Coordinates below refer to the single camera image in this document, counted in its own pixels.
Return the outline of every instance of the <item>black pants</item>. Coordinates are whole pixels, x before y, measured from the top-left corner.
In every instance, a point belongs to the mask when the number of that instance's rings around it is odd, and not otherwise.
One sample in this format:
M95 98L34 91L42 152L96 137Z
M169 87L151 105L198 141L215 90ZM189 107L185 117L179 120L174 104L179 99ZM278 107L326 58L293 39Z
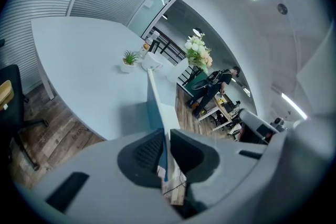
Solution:
M199 92L188 101L189 105L193 105L199 98L203 97L193 113L198 116L199 113L204 109L204 107L211 101L211 99L215 97L217 92L217 87L205 87L203 89L200 89Z

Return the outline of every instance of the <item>wooden floor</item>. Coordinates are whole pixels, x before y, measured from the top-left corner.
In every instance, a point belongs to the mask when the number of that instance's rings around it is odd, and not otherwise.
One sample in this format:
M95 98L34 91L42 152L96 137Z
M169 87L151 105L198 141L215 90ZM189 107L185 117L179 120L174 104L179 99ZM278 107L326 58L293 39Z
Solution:
M50 100L43 85L35 88L27 97L30 101L25 104L25 120L44 118L49 123L46 129L43 126L29 127L20 133L27 152L40 164L40 169L32 169L12 140L13 162L9 171L14 181L33 188L48 171L70 159L83 148L102 142L102 139L81 124L59 96ZM214 123L210 122L211 117L201 122L194 119L191 110L184 105L188 98L188 95L177 87L176 112L181 128L217 138L228 138L221 130L212 132Z

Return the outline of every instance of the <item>small succulent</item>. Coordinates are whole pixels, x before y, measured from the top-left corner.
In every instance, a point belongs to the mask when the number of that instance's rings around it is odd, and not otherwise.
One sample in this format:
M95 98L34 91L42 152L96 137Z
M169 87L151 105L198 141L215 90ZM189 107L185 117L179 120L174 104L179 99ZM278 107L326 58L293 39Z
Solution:
M126 65L133 66L138 60L138 55L127 50L124 52L123 60Z

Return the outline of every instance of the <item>table leg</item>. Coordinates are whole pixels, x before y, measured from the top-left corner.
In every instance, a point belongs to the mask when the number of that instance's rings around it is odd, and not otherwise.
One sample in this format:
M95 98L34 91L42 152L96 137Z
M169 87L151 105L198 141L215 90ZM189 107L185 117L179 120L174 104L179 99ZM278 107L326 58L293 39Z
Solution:
M224 127L225 125L227 125L227 124L229 124L229 123L230 123L230 122L227 121L227 122L223 123L222 125L217 126L216 128L213 128L212 130L213 130L213 131L216 131L216 130L218 130L218 129Z
M47 91L47 94L48 94L49 98L52 100L52 99L54 99L54 94L52 93L53 91L51 90L47 74L44 71L42 63L40 61L40 58L38 57L38 55L37 55L36 52L35 52L35 55L36 55L36 61L37 61L37 69L38 69L38 72L40 73L40 76L41 76L41 79L42 79L42 83L44 85L44 88Z
M205 119L206 117L209 117L211 114L215 113L218 110L219 110L219 108L216 106L215 108L209 110L209 112L206 113L204 116L201 116L198 120L201 121L201 120Z

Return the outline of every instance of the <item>white flower bouquet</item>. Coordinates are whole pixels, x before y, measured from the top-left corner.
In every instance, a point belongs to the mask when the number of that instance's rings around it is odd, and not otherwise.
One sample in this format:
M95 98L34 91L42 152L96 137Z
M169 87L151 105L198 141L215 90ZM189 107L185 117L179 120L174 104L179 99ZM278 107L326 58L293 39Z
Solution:
M205 46L201 37L193 36L185 44L187 58L189 65L197 66L201 68L206 74L208 74L208 67L212 65L212 58L210 57L210 49Z

